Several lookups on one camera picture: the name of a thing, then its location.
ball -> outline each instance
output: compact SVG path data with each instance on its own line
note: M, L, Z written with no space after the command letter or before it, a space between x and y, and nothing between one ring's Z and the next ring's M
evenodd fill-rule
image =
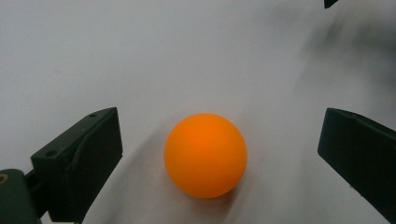
M243 135L216 114L195 114L178 123L165 143L165 168L173 182L197 198L233 189L247 166Z

orange ball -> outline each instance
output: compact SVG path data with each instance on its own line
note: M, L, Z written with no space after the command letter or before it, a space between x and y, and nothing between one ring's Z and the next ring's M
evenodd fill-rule
M233 189L245 172L244 137L227 119L196 114L169 133L163 153L173 182L198 198L214 198Z

